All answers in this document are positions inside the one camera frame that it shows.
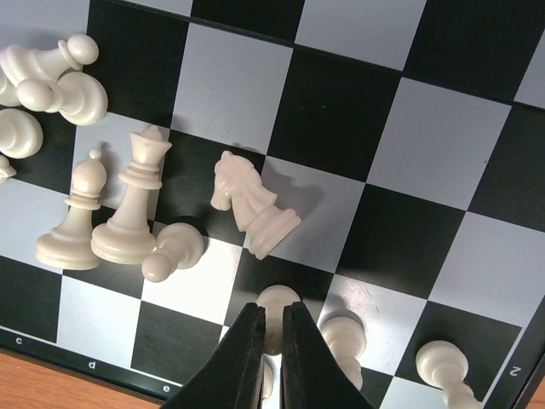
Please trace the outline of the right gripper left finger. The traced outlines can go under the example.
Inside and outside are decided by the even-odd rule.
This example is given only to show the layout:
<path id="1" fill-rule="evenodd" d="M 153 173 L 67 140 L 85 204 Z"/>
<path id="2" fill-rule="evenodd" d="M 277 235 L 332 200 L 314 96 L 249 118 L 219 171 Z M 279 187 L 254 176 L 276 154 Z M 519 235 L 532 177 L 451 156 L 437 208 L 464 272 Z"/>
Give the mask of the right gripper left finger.
<path id="1" fill-rule="evenodd" d="M 247 303 L 203 368 L 163 406 L 260 408 L 265 332 L 265 309 Z"/>

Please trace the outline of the black magnetic chess board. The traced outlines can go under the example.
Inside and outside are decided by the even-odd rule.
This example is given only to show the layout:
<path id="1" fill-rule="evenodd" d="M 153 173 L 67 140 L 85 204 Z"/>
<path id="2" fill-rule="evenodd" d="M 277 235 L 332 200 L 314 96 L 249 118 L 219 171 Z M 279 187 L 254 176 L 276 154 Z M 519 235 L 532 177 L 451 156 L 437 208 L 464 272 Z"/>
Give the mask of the black magnetic chess board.
<path id="1" fill-rule="evenodd" d="M 84 127 L 38 113 L 42 148 L 1 186 L 2 349 L 166 400 L 247 302 L 287 285 L 316 321 L 361 319 L 372 406 L 443 406 L 415 366 L 438 339 L 467 356 L 484 407 L 520 407 L 544 355 L 543 2 L 1 4 L 2 46 L 80 32 L 109 107 Z M 172 144 L 149 227 L 198 228 L 200 263 L 160 284 L 136 265 L 40 263 L 73 168 L 102 151 L 107 221 L 149 125 Z M 210 204 L 225 151 L 301 218 L 262 260 Z"/>

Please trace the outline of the white chess bishop standing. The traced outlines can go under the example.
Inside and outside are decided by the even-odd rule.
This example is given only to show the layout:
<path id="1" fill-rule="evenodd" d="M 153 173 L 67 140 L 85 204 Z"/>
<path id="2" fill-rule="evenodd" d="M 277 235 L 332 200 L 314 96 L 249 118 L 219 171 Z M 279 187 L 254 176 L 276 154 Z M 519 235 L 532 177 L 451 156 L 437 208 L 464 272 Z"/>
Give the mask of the white chess bishop standing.
<path id="1" fill-rule="evenodd" d="M 100 192 L 106 185 L 106 168 L 101 150 L 93 149 L 89 157 L 79 162 L 72 172 L 69 206 L 60 225 L 37 239 L 35 255 L 38 261 L 69 270 L 88 270 L 100 264 L 91 250 L 92 212 L 100 208 Z"/>

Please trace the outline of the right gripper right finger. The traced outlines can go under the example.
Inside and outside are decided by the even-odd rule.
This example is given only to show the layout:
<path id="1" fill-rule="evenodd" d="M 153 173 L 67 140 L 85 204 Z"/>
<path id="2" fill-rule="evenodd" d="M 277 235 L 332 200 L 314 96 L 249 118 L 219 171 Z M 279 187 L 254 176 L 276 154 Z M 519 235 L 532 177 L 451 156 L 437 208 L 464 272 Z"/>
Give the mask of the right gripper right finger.
<path id="1" fill-rule="evenodd" d="M 282 407 L 370 408 L 336 363 L 303 302 L 283 311 Z"/>

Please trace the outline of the white chess queen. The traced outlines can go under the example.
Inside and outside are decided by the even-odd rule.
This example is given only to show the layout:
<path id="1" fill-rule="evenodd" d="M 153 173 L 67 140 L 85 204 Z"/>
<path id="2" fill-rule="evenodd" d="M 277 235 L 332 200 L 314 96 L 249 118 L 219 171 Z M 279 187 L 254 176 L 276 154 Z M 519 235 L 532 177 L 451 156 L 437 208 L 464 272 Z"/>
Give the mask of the white chess queen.
<path id="1" fill-rule="evenodd" d="M 101 259 L 119 264 L 140 264 L 152 253 L 156 240 L 147 224 L 151 191 L 162 186 L 159 164 L 172 144 L 151 125 L 130 134 L 132 159 L 118 175 L 127 184 L 120 205 L 107 222 L 94 228 L 91 250 Z"/>

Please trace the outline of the white chess knight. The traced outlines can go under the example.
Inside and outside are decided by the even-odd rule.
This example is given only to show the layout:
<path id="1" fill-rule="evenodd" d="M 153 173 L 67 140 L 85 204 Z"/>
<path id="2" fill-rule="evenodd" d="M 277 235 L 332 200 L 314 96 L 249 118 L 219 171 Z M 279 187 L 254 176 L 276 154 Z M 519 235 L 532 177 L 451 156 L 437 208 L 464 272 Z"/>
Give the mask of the white chess knight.
<path id="1" fill-rule="evenodd" d="M 229 151 L 222 153 L 215 164 L 210 204 L 217 210 L 232 210 L 238 230 L 250 237 L 249 252 L 259 260 L 301 224 L 294 210 L 276 206 L 277 197 L 263 186 L 252 162 Z"/>

